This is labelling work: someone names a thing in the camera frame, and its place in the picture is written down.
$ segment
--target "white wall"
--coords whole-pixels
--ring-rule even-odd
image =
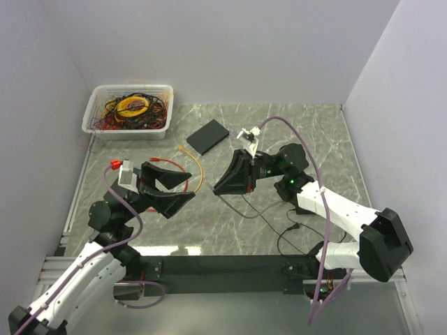
[[[398,0],[41,0],[87,85],[177,102],[344,103]]]
[[[447,328],[447,2],[401,0],[346,104],[376,208],[400,213],[427,335]]]
[[[28,306],[54,252],[80,173],[87,88],[41,4],[0,10],[0,334]]]

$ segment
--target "tangled wires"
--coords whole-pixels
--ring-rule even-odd
[[[133,93],[108,101],[94,126],[99,130],[161,129],[166,117],[166,104],[160,98]]]

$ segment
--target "robotic arm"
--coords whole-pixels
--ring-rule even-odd
[[[295,206],[297,214],[313,213],[326,217],[321,192],[325,193],[332,223],[348,232],[355,242],[329,242],[324,262],[325,269],[364,269],[372,278],[387,282],[413,252],[413,246],[392,209],[377,211],[356,204],[327,188],[304,170],[309,166],[302,145],[290,143],[271,156],[257,151],[257,127],[242,129],[238,138],[244,149],[234,151],[233,159],[222,178],[214,186],[215,195],[253,192],[259,179],[280,176],[274,184],[283,201]],[[321,260],[323,242],[310,255]]]
[[[123,278],[139,280],[141,273],[156,274],[157,269],[144,263],[140,254],[126,241],[133,228],[126,223],[134,215],[114,195],[120,197],[137,212],[155,208],[166,218],[175,215],[194,192],[169,193],[160,191],[155,181],[172,189],[186,181],[191,174],[161,169],[145,162],[136,169],[130,161],[113,161],[112,169],[119,168],[119,178],[104,200],[95,202],[89,210],[89,226],[95,230],[90,241],[57,282],[28,308],[16,307],[9,315],[11,334],[66,335],[82,314]],[[148,278],[157,285],[158,277]]]

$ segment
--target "basket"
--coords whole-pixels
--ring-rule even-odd
[[[161,129],[123,129],[100,131],[92,125],[92,119],[99,119],[103,114],[105,103],[118,96],[132,93],[144,93],[157,96],[165,101],[167,108],[166,124]],[[85,133],[95,133],[102,140],[162,140],[169,128],[173,115],[174,90],[169,85],[124,84],[101,85],[91,93],[89,103],[82,118],[82,130]]]

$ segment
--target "marble tabletop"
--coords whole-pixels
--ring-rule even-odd
[[[369,205],[367,191],[358,167],[346,123],[340,105],[298,104],[183,104],[174,107],[170,128],[164,140],[152,141],[102,141],[96,139],[89,155],[78,203],[70,222],[70,238],[65,255],[77,255],[88,240],[92,229],[88,227],[88,211],[91,204],[101,200],[105,193],[102,183],[103,168],[112,159],[130,159],[139,166],[151,157],[173,159],[184,166],[193,176],[190,190],[200,179],[200,171],[194,161],[177,148],[184,145],[203,165],[205,181],[194,199],[175,216],[167,220],[152,212],[143,213],[145,227],[142,234],[132,241],[142,255],[267,255],[278,254],[277,235],[262,218],[245,219],[229,209],[214,196],[207,183],[214,185],[226,171],[233,150],[242,147],[236,139],[238,131],[258,125],[268,116],[279,115],[289,120],[302,134],[320,166],[325,185],[344,197]],[[216,119],[230,131],[230,137],[201,156],[187,143],[186,138],[212,119]],[[274,154],[289,143],[297,142],[294,134],[280,121],[274,120],[264,127],[258,149]],[[154,163],[174,170],[168,163]],[[315,176],[312,166],[306,171]],[[109,173],[109,182],[117,176]],[[256,190],[247,199],[257,209],[264,209],[279,200],[273,183],[281,177],[258,182]],[[241,212],[255,214],[239,195],[224,196]],[[290,204],[278,204],[265,212],[264,217],[279,232],[292,225],[286,217]],[[324,232],[325,221],[315,215],[290,214],[298,222]],[[136,226],[136,219],[129,222]],[[344,232],[331,227],[330,240],[339,241]],[[287,239],[301,251],[307,252],[321,236],[301,227],[286,234]],[[281,242],[283,253],[297,253],[294,248]]]

